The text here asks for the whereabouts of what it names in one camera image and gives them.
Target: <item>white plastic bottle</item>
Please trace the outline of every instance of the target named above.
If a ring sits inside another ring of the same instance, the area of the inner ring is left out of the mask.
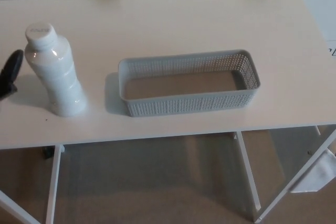
[[[47,89],[51,111],[59,116],[81,112],[87,99],[77,79],[68,40],[44,22],[28,26],[26,38],[26,60]]]

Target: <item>floor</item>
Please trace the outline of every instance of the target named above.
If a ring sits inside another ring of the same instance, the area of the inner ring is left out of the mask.
[[[245,141],[263,206],[284,181],[267,132]],[[251,223],[229,134],[66,146],[55,224]],[[52,159],[40,148],[0,151],[0,189],[43,223]],[[262,223],[334,223],[336,180],[288,194]],[[18,223],[0,209],[0,223]]]

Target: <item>gray plastic basket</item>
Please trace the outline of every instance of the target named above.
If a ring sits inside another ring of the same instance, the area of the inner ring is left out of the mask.
[[[125,59],[119,91],[130,116],[240,108],[260,86],[247,51]]]

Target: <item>desk surface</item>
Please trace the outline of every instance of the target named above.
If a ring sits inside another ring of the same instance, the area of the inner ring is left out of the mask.
[[[0,1],[0,64],[25,28],[53,24],[72,46],[87,111],[60,118],[24,62],[19,92],[0,104],[0,148],[336,123],[336,59],[303,0]],[[261,87],[243,109],[131,118],[118,95],[129,57],[248,50]]]

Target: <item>black object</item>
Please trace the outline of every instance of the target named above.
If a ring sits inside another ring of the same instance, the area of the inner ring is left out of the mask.
[[[49,159],[54,156],[55,153],[55,147],[54,146],[47,146],[43,147],[42,154],[44,159]]]
[[[0,101],[17,91],[16,80],[23,60],[23,51],[16,50],[11,54],[0,73]]]

